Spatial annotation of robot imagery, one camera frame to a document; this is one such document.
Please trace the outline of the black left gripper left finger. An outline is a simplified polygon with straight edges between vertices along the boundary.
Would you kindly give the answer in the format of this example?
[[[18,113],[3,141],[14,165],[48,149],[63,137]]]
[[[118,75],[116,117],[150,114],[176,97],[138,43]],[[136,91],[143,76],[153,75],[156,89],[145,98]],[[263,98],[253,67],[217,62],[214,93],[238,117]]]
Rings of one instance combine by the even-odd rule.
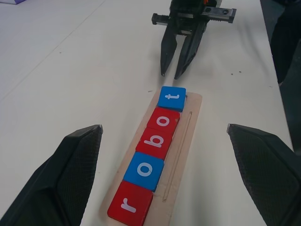
[[[102,125],[79,129],[32,174],[0,226],[80,226],[94,183]]]

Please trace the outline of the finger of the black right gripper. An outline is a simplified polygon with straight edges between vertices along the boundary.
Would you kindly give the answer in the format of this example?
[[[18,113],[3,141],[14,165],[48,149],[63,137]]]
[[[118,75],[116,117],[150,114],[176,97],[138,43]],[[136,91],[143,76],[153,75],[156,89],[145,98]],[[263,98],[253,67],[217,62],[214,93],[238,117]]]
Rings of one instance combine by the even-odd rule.
[[[195,24],[191,34],[185,38],[174,76],[175,80],[182,76],[196,56],[203,33],[206,30],[207,23],[208,21],[201,21]]]
[[[160,71],[162,76],[165,76],[174,57],[174,52],[177,48],[176,36],[176,22],[168,23],[161,42]]]

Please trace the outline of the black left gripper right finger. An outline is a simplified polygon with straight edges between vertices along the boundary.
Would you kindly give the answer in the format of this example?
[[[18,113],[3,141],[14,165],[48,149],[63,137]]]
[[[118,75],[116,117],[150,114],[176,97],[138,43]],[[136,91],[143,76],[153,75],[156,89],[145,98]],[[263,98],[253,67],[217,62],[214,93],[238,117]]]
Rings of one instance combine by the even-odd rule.
[[[301,226],[301,155],[274,134],[229,124],[243,183],[267,226]]]

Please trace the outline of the red letter b block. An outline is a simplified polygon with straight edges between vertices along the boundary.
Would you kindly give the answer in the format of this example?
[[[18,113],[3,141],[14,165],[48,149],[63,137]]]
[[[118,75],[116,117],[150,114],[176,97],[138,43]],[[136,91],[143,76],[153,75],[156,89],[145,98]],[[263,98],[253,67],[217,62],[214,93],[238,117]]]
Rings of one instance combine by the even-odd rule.
[[[136,152],[144,153],[165,160],[172,143],[172,135],[160,130],[146,128],[135,148]]]

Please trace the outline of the blue letter t block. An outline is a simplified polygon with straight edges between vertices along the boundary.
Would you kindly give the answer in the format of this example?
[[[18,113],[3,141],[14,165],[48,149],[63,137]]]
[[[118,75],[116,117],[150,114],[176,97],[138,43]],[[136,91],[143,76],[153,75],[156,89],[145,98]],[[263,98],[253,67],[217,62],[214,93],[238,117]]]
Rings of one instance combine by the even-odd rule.
[[[186,88],[163,86],[158,99],[158,107],[182,112],[186,98]]]

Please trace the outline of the wooden letter tray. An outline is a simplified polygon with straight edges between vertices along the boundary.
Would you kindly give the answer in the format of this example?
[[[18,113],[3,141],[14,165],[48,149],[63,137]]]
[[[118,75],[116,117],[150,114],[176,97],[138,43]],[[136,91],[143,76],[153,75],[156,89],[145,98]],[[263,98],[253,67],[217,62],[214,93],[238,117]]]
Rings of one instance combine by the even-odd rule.
[[[159,93],[160,92],[157,91],[154,94],[129,148],[103,198],[98,214],[103,226],[125,226],[125,224],[110,218],[107,211],[126,169],[130,164],[131,158],[134,155],[135,147],[146,128],[147,121],[150,119],[151,114],[156,107]],[[170,224],[201,103],[202,96],[200,94],[191,92],[186,94],[185,107],[175,130],[173,141],[165,160],[165,167],[154,193],[149,212],[146,216],[144,222],[145,226],[169,226]]]

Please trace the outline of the red letter o block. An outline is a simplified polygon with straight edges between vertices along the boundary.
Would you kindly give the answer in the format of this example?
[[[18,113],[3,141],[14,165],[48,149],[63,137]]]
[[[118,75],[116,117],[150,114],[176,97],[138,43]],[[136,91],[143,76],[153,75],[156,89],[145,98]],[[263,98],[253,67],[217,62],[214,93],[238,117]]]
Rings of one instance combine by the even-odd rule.
[[[174,136],[181,114],[177,111],[156,107],[147,122],[146,128]]]

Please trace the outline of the red letter r block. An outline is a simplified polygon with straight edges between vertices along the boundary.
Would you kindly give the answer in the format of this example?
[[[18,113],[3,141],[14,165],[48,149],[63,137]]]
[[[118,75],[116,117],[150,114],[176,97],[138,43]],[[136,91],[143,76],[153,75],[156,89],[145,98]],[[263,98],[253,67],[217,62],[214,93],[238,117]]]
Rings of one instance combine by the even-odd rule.
[[[110,218],[128,226],[143,226],[152,199],[152,191],[122,181],[111,201],[107,214]]]

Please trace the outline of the blue letter o block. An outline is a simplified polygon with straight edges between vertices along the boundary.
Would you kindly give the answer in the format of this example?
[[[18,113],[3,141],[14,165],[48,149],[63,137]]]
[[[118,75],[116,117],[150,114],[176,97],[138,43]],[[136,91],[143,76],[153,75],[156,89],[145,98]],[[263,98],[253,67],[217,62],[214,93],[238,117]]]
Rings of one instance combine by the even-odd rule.
[[[162,159],[135,152],[123,180],[155,192],[163,167]]]

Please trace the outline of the black rounded object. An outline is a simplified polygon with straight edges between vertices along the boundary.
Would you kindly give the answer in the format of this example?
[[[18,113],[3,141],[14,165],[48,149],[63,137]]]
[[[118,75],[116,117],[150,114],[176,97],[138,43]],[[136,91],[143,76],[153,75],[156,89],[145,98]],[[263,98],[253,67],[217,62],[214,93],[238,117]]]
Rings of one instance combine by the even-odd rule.
[[[275,25],[270,48],[278,84],[285,80],[301,40],[301,0],[273,0],[285,7]]]

